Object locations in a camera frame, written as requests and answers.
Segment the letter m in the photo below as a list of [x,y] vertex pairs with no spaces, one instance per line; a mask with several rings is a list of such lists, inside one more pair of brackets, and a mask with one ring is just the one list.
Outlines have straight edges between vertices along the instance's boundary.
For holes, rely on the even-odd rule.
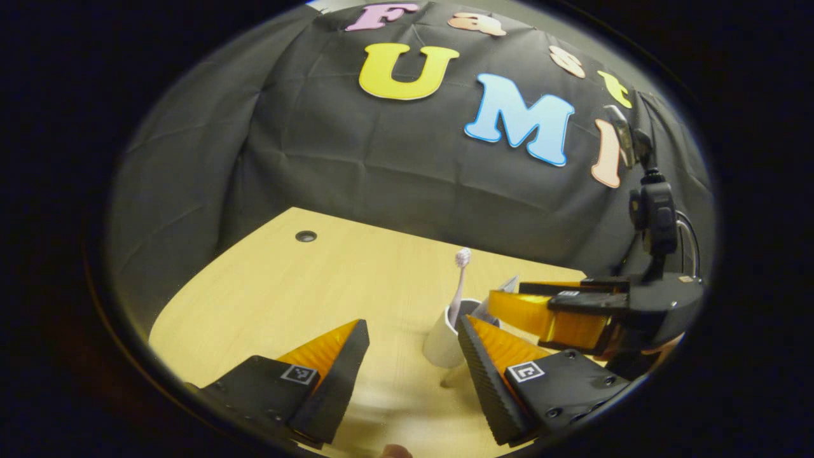
[[484,97],[475,122],[464,128],[467,135],[486,142],[500,141],[497,120],[502,117],[512,148],[537,129],[536,138],[526,146],[528,153],[557,167],[565,165],[562,147],[568,117],[574,112],[570,103],[555,95],[544,95],[527,108],[517,85],[509,78],[481,73],[478,81],[484,85]]

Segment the foam letter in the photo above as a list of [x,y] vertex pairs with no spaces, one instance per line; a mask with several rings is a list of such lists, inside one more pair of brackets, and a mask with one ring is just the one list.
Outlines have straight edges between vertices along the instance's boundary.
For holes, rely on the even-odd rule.
[[495,37],[506,35],[506,32],[501,29],[499,20],[476,13],[455,13],[455,16],[448,20],[447,24],[452,25],[455,29],[479,30]]
[[619,140],[610,122],[597,119],[599,128],[599,159],[591,167],[591,175],[608,187],[619,187]]
[[619,83],[619,80],[616,79],[615,76],[601,71],[597,71],[597,73],[599,73],[599,76],[605,78],[605,87],[608,88],[608,92],[610,92],[610,95],[612,95],[617,102],[621,103],[625,108],[633,108],[633,104],[624,98],[628,90]]
[[573,54],[556,46],[549,46],[549,51],[551,51],[551,60],[562,67],[565,71],[578,78],[585,77],[585,71],[582,69],[582,63]]
[[556,95],[544,95],[531,108],[526,108],[514,81],[490,73],[481,73],[478,81],[484,85],[484,97],[475,122],[464,128],[467,135],[497,142],[501,139],[497,120],[503,117],[503,126],[512,148],[519,146],[537,129],[536,138],[526,146],[528,153],[551,165],[565,165],[562,147],[568,117],[574,112],[570,103]]
[[415,3],[392,3],[389,5],[369,5],[365,7],[365,12],[361,14],[355,24],[345,28],[346,31],[380,29],[384,27],[382,19],[390,22],[397,20],[405,11],[418,11]]
[[402,82],[393,79],[393,67],[399,55],[409,51],[409,46],[401,43],[376,43],[365,48],[367,59],[359,72],[359,85],[368,94],[385,99],[422,99],[438,90],[447,64],[460,54],[449,48],[425,46],[421,52],[427,55],[427,62],[416,81]]

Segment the yellow letter u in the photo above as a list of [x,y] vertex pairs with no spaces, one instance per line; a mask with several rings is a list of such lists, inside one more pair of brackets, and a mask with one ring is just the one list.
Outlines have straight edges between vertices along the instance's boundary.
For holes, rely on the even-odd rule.
[[385,99],[413,100],[427,97],[437,91],[447,71],[447,64],[460,54],[449,48],[425,46],[421,52],[427,62],[416,81],[402,82],[393,79],[393,68],[399,55],[409,51],[402,43],[376,43],[365,48],[367,59],[359,73],[359,85],[367,93]]

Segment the light wood tabletop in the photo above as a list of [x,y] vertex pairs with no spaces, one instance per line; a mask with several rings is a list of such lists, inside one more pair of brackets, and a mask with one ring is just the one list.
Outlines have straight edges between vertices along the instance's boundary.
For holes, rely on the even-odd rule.
[[[301,242],[300,231],[317,238]],[[415,458],[493,457],[497,446],[469,377],[422,354],[452,300],[461,247],[292,208],[206,266],[167,304],[150,346],[182,380],[204,387],[252,355],[276,359],[354,319],[370,347],[348,410],[325,456],[378,457],[388,443]],[[483,300],[520,281],[582,280],[582,272],[472,250],[464,297]],[[503,324],[536,343],[536,337]]]

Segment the black fabric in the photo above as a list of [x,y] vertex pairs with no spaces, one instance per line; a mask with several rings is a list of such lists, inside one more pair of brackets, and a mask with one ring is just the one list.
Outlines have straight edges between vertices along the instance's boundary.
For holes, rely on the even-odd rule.
[[[145,335],[186,281],[290,206],[590,275],[610,273],[625,257],[634,235],[628,191],[639,188],[641,167],[620,167],[617,189],[590,174],[594,120],[616,103],[596,71],[612,69],[510,18],[493,15],[507,35],[491,37],[446,24],[459,11],[487,11],[419,5],[384,28],[351,33],[344,28],[361,7],[278,17],[159,102],[116,176],[107,240],[114,288]],[[460,57],[433,95],[380,99],[358,82],[364,49],[377,42],[410,46],[393,72],[402,81],[420,75],[422,46]],[[588,77],[554,64],[550,45],[575,55]],[[530,139],[512,148],[505,135],[487,143],[464,134],[483,94],[479,73],[513,80],[528,106],[545,94],[574,106],[564,167],[530,156]],[[656,97],[616,76],[633,103],[628,119],[652,124],[660,169],[698,231],[709,271],[714,214],[692,134]]]

